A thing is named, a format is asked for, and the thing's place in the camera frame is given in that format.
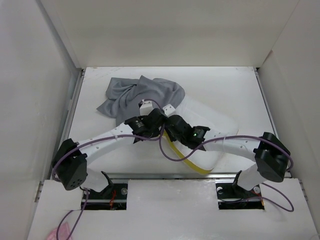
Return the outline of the white pillow yellow edge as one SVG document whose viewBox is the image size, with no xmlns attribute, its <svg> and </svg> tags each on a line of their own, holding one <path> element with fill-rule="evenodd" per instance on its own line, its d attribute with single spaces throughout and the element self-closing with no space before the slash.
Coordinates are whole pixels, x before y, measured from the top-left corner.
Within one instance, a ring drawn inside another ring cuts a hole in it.
<svg viewBox="0 0 320 240">
<path fill-rule="evenodd" d="M 211 132 L 221 133 L 225 136 L 238 134 L 238 123 L 234 119 L 190 96 L 185 96 L 182 102 L 174 108 L 176 109 L 175 114 L 181 116 L 192 127 L 208 127 Z M 223 155 L 219 151 L 206 152 L 197 150 L 193 155 L 185 159 L 183 163 L 200 175 L 208 175 Z"/>
</svg>

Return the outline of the grey pillowcase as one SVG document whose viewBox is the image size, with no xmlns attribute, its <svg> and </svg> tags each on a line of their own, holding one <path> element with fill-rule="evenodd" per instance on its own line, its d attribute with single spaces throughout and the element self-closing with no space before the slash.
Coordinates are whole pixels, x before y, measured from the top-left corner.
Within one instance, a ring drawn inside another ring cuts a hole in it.
<svg viewBox="0 0 320 240">
<path fill-rule="evenodd" d="M 106 100 L 96 109 L 101 114 L 115 119 L 118 126 L 125 120 L 140 115 L 139 103 L 152 100 L 155 108 L 168 104 L 173 107 L 185 98 L 185 90 L 178 83 L 164 78 L 149 79 L 112 77 L 105 92 Z"/>
</svg>

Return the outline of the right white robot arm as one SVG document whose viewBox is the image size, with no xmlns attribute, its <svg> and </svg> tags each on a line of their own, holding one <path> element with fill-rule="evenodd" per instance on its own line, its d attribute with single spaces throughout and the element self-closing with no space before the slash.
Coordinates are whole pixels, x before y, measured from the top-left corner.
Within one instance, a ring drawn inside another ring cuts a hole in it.
<svg viewBox="0 0 320 240">
<path fill-rule="evenodd" d="M 207 126 L 191 126 L 179 115 L 170 116 L 164 129 L 170 140 L 181 143 L 193 153 L 223 152 L 251 160 L 254 164 L 239 171 L 231 185 L 237 197 L 245 196 L 266 181 L 283 182 L 288 164 L 292 163 L 290 151 L 270 132 L 260 137 L 228 135 Z"/>
</svg>

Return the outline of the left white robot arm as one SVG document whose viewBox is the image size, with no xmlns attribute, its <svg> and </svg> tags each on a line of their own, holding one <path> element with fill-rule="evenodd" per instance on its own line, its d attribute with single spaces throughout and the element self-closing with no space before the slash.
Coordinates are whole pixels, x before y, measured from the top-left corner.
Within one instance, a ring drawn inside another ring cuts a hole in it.
<svg viewBox="0 0 320 240">
<path fill-rule="evenodd" d="M 125 120 L 114 129 L 84 141 L 71 138 L 62 142 L 52 160 L 52 178 L 67 191 L 89 189 L 99 197 L 111 195 L 114 184 L 104 171 L 94 171 L 88 166 L 100 157 L 139 141 L 156 141 L 167 116 L 158 108 L 148 115 Z"/>
</svg>

